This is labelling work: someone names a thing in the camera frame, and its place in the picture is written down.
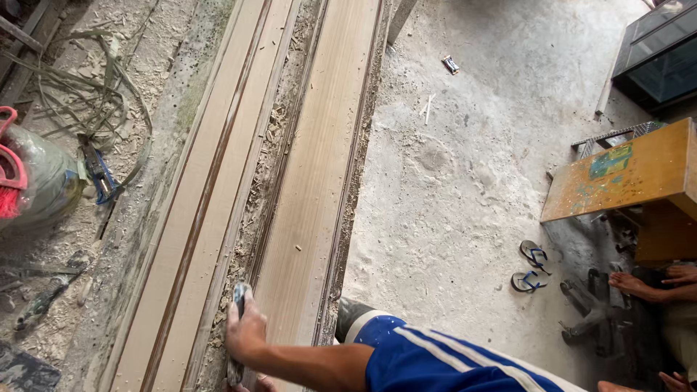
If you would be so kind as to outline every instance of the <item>broom bristles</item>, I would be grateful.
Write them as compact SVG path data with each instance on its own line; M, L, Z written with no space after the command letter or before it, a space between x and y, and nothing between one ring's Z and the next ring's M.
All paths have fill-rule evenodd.
M17 209L17 198L20 190L0 186L0 219L12 219L20 215Z

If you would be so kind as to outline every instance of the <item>glass panel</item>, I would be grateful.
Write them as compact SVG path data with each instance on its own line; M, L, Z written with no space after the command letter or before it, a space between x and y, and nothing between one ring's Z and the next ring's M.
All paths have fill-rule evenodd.
M661 51L695 30L697 30L697 8L685 13L670 24L663 26L660 30L632 45L629 51L627 67L631 67L652 54Z
M695 4L697 4L697 0L666 1L636 22L638 23L638 26L636 27L632 40L640 38L644 34L673 19L682 11L692 7Z
M697 38L628 74L659 103L697 89Z

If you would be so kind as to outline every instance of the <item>pink plastic object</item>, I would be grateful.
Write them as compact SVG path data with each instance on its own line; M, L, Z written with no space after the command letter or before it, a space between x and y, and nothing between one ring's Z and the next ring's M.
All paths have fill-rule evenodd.
M17 111L9 106L0 106L0 112L10 112L10 118L0 127L0 139L2 138L5 129L10 127L10 124L15 122ZM11 169L11 178L7 178L7 169ZM0 186L14 188L18 190L26 190L28 180L24 163L20 160L12 150L0 144Z

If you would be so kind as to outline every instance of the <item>blue shorts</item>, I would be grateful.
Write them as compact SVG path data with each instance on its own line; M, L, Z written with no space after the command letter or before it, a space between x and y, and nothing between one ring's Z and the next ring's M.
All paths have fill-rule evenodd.
M346 337L375 349L365 369L368 391L584 391L505 354L374 312Z

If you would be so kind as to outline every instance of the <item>red broom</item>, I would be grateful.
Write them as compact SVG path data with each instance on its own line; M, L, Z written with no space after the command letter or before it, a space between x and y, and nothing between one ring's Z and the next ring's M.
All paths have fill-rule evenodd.
M17 118L17 111L9 106L0 106L0 112L10 112L10 118L0 127L0 139L5 129ZM16 218L17 198L26 189L27 178L24 163L12 150L0 144L0 219Z

